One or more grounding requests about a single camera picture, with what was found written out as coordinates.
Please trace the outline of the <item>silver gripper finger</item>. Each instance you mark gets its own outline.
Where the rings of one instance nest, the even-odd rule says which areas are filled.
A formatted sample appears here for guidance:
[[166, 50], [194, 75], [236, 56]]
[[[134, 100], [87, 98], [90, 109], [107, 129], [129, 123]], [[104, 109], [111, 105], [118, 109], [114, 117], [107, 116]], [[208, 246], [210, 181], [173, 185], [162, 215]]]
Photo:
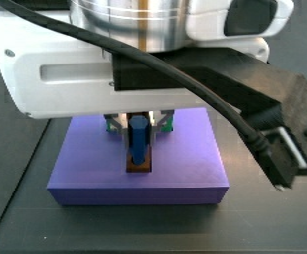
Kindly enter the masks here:
[[154, 144], [155, 134], [162, 131], [162, 127], [167, 125], [167, 121], [173, 119], [173, 110], [155, 110], [149, 112], [150, 134], [149, 141]]

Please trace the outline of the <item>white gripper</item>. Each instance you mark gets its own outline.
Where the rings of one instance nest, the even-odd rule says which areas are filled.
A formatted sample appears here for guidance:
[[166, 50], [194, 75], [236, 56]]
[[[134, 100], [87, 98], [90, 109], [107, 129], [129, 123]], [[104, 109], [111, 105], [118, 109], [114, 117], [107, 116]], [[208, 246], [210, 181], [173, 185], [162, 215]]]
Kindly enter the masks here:
[[19, 111], [32, 118], [104, 114], [129, 148], [125, 113], [203, 107], [186, 89], [116, 91], [110, 54], [0, 11], [0, 73]]

